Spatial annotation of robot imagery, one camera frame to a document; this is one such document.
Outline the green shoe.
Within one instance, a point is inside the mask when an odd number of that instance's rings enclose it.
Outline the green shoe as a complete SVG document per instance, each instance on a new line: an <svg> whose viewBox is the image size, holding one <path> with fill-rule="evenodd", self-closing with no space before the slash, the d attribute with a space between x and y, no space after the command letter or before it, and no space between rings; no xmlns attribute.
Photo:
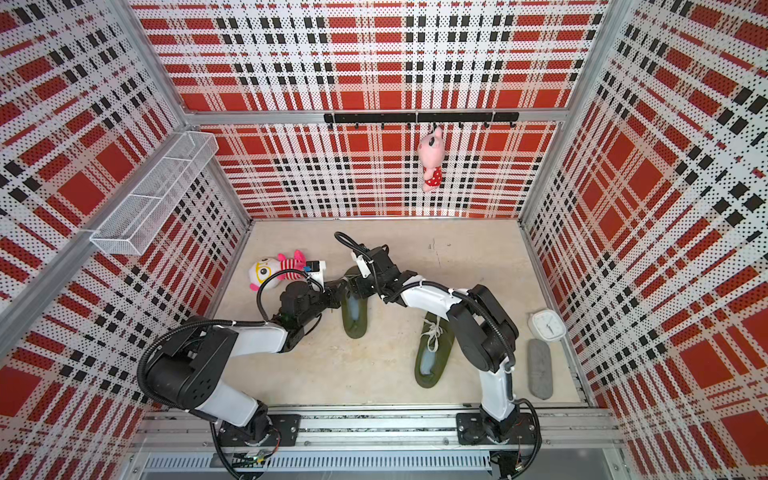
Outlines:
<svg viewBox="0 0 768 480"><path fill-rule="evenodd" d="M367 299L358 296L352 286L352 280L359 274L357 267L351 267L344 274L346 290L342 299L342 322L345 333L351 339L362 338L368 327Z"/></svg>
<svg viewBox="0 0 768 480"><path fill-rule="evenodd" d="M454 341L454 332L446 319L433 313L425 315L414 367L414 377L421 388L430 389L439 382Z"/></svg>

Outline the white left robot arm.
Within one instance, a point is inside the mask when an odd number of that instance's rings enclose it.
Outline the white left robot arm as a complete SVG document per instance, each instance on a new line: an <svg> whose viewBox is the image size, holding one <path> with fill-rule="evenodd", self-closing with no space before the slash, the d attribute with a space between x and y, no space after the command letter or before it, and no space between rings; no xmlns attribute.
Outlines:
<svg viewBox="0 0 768 480"><path fill-rule="evenodd" d="M222 379L228 362L252 354L292 351L329 309L342 304L343 279L322 285L307 273L288 284L269 321L237 322L196 316L158 337L137 366L141 391L153 401L211 422L245 427L257 416L257 399Z"/></svg>

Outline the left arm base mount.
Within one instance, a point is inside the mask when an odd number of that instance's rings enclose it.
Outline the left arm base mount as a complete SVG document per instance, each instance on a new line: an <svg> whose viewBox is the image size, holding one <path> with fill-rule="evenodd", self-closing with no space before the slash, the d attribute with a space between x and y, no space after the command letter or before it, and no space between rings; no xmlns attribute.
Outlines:
<svg viewBox="0 0 768 480"><path fill-rule="evenodd" d="M265 414L238 427L228 422L217 426L223 447L292 447L296 444L302 417L298 414Z"/></svg>

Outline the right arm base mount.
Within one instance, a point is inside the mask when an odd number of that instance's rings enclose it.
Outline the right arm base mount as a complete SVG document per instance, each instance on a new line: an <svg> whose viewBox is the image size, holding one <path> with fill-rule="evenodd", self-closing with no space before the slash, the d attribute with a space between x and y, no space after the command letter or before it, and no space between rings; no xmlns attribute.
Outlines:
<svg viewBox="0 0 768 480"><path fill-rule="evenodd" d="M515 410L502 421L484 410L456 415L457 437L460 445L530 445L536 444L540 429L530 413Z"/></svg>

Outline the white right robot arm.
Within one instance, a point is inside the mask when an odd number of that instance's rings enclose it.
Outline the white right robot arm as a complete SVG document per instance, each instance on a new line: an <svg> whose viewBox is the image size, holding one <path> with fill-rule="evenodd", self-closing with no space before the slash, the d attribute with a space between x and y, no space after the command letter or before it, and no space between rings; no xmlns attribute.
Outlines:
<svg viewBox="0 0 768 480"><path fill-rule="evenodd" d="M361 279L386 303L424 310L448 321L465 358L480 375L481 410L497 423L519 414L514 395L515 342L519 330L492 291L477 284L453 289L402 272L389 257L389 247L351 248Z"/></svg>

